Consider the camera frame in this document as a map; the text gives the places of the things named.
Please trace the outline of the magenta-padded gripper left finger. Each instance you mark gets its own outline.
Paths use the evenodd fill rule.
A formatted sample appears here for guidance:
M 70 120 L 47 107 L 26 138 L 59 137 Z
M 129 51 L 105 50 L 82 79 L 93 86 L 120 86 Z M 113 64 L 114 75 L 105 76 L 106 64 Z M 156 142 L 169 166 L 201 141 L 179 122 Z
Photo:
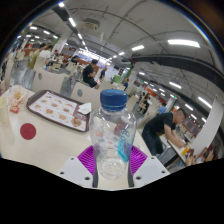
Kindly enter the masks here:
M 82 187 L 97 188 L 98 172 L 93 147 L 89 146 L 77 157 L 69 157 L 57 176 Z

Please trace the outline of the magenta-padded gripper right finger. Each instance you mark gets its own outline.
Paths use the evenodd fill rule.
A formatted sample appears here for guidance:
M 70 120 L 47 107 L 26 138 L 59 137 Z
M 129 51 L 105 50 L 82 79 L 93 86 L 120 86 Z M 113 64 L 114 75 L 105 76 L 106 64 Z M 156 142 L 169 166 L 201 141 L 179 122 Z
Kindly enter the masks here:
M 169 171 L 154 156 L 147 156 L 133 146 L 129 159 L 128 185 L 140 188 L 169 175 Z

